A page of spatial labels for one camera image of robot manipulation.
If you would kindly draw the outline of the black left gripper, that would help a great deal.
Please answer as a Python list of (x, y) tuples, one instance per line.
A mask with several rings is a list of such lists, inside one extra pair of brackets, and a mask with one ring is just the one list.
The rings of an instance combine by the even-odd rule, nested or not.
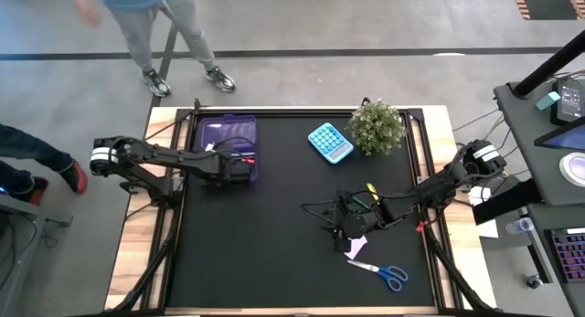
[[(213, 152), (218, 155), (218, 172), (211, 176), (211, 181), (216, 184), (250, 183), (256, 178), (256, 167), (245, 162), (245, 155), (231, 148), (213, 147)], [(250, 159), (256, 158), (256, 152), (247, 152)]]

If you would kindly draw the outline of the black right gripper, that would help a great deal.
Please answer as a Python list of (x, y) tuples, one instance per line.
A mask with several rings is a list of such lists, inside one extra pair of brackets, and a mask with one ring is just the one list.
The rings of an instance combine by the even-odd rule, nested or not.
[(357, 212), (350, 208), (350, 202), (340, 198), (336, 204), (335, 226), (328, 228), (334, 239), (334, 251), (349, 253), (352, 249), (350, 238), (361, 238), (366, 233), (385, 226), (385, 220), (377, 209)]

